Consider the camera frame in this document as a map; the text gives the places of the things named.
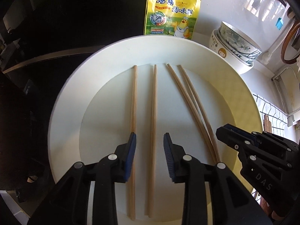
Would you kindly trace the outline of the large white plate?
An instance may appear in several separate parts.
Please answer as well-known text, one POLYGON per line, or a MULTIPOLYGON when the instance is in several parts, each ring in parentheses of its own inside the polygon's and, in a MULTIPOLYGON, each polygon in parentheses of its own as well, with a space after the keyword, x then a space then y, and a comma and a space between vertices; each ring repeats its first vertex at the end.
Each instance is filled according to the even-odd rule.
POLYGON ((59 181, 77 161, 98 162, 137 135, 135 219, 129 184, 116 184, 119 224, 180 224, 184 185, 169 177, 163 137, 201 162, 216 158, 200 130, 230 123, 262 130, 254 97, 229 63, 199 43, 140 36, 107 46, 86 59, 62 87, 48 131, 48 157, 59 181))

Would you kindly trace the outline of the white checkered cloth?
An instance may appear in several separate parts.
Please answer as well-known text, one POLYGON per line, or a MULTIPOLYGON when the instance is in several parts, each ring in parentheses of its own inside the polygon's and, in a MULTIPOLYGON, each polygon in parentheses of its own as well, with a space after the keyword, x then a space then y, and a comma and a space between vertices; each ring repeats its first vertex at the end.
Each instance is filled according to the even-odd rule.
POLYGON ((280 137, 286 137, 286 114, 262 96, 255 93, 252 95, 260 114, 263 130, 280 137))

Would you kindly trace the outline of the round wooden hoop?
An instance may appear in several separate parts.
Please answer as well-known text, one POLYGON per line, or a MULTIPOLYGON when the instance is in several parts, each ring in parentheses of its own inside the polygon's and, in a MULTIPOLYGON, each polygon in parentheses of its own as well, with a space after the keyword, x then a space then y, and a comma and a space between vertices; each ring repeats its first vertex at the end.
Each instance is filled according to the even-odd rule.
POLYGON ((285 54, 287 51, 288 46, 291 46, 291 40, 294 38, 294 36, 296 35, 296 32, 299 29, 299 21, 295 21, 293 26, 291 27, 291 29, 288 31, 283 44, 282 44, 282 48, 281 48, 281 60, 283 63, 285 63, 286 65, 292 65, 294 63, 296 63, 296 60, 299 56, 294 56, 292 59, 286 59, 285 58, 285 54))

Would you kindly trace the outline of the white ceramic bowl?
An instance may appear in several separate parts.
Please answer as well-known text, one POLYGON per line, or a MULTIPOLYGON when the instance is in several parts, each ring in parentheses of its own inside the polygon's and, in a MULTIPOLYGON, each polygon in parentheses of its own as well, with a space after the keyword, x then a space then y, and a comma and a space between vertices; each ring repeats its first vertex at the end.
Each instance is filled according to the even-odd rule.
POLYGON ((251 62, 250 64, 244 62, 243 60, 239 59, 236 55, 234 55, 219 39, 217 36, 218 30, 215 29, 212 31, 210 39, 209 39, 209 48, 210 50, 214 51, 216 54, 220 55, 230 66, 232 66, 235 71, 242 75, 248 71, 250 71, 254 63, 251 62))

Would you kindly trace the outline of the yellow seasoning pouch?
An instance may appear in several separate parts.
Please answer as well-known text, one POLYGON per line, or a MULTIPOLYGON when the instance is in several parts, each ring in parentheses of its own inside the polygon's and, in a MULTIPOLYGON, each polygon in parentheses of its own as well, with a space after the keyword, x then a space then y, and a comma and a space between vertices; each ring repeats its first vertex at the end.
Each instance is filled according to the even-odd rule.
POLYGON ((191 40, 201 0, 147 0, 145 35, 168 35, 191 40))

